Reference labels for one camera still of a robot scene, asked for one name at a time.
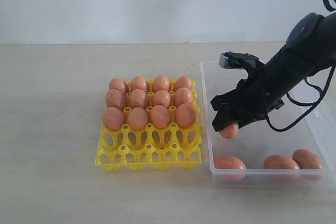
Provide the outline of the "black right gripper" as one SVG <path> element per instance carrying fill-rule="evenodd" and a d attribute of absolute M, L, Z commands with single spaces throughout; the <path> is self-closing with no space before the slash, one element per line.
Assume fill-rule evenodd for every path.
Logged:
<path fill-rule="evenodd" d="M 211 106 L 214 111 L 217 111 L 212 121 L 215 131 L 221 131 L 231 124 L 238 124 L 238 128 L 242 128 L 248 124 L 263 121 L 269 112 L 284 105 L 281 98 L 270 104 L 266 102 L 264 65 L 257 61 L 255 68 L 248 73 L 247 79 L 239 81 L 237 90 L 212 98 Z"/>

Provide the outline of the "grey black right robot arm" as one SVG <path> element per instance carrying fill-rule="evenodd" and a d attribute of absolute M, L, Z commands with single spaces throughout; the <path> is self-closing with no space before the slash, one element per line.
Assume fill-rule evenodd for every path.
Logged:
<path fill-rule="evenodd" d="M 212 121 L 214 130 L 264 120 L 269 112 L 283 106 L 282 97 L 299 82 L 335 67 L 335 14 L 308 14 L 267 63 L 251 54 L 229 51 L 221 54 L 219 64 L 226 69 L 245 69 L 248 76 L 234 90 L 211 100 L 217 113 Z"/>

